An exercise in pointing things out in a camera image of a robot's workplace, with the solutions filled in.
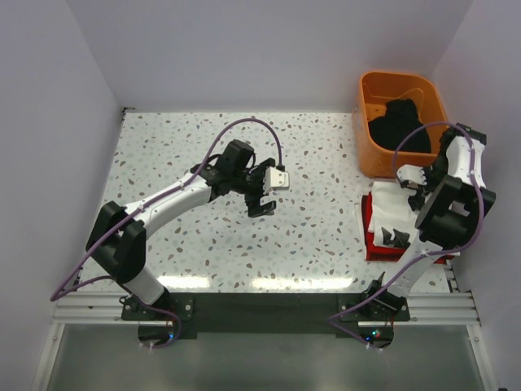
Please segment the white t shirt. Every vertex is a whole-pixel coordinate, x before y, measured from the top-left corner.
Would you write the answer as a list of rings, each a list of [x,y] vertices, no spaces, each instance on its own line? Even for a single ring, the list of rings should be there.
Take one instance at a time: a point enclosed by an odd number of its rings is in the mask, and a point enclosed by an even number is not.
[[[416,191],[402,188],[395,182],[373,182],[368,225],[368,233],[372,234],[371,245],[405,251],[412,244],[418,234],[414,224],[419,211],[413,210],[409,199],[415,195]]]

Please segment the black garment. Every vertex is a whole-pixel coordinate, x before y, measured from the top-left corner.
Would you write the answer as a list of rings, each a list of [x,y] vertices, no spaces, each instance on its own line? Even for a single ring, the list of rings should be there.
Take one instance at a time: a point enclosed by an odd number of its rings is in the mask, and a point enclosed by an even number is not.
[[[395,151],[403,139],[422,126],[412,99],[394,99],[386,103],[383,116],[368,123],[370,137],[380,147]],[[402,152],[431,153],[427,130],[418,131],[401,148]]]

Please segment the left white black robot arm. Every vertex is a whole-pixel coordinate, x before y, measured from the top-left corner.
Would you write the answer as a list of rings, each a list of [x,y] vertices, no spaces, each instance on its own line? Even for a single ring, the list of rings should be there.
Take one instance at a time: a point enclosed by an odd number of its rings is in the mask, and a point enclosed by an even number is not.
[[[234,140],[223,153],[195,165],[170,187],[126,206],[111,201],[101,208],[87,253],[140,301],[139,308],[149,319],[161,319],[174,308],[169,290],[146,266],[147,241],[160,228],[231,192],[243,196],[250,218],[276,209],[275,202],[261,200],[272,191],[288,189],[289,174],[272,158],[249,167],[255,156],[251,146]]]

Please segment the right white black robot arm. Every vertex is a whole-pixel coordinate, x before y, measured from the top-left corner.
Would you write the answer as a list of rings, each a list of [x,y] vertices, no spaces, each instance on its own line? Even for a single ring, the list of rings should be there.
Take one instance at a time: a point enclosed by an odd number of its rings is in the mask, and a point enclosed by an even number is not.
[[[424,272],[444,256],[470,247],[496,201],[485,186],[481,156],[487,137],[471,127],[450,124],[440,138],[440,151],[425,167],[394,168],[402,191],[411,190],[409,207],[417,212],[416,233],[387,283],[372,281],[360,295],[361,312],[370,319],[408,319],[407,297]]]

